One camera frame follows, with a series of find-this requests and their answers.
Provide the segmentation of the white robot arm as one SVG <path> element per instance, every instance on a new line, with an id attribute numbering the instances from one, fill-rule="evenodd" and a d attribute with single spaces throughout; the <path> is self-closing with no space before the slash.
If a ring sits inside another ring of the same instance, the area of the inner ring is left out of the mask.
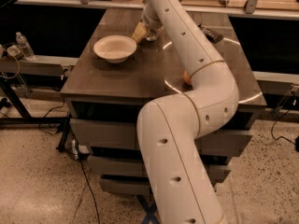
<path id="1" fill-rule="evenodd" d="M 163 224 L 228 224 L 195 140 L 235 114 L 239 91 L 221 55 L 180 0 L 147 0 L 144 21 L 164 27 L 192 83 L 192 90 L 145 104 L 137 139 Z"/>

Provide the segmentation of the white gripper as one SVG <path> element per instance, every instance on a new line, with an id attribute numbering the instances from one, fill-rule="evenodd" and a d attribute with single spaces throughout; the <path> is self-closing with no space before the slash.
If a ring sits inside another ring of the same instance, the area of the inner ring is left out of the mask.
<path id="1" fill-rule="evenodd" d="M 136 26 L 132 39 L 138 44 L 143 38 L 149 35 L 150 30 L 158 30 L 163 27 L 160 18 L 150 3 L 147 3 L 142 12 L 142 21 Z"/>

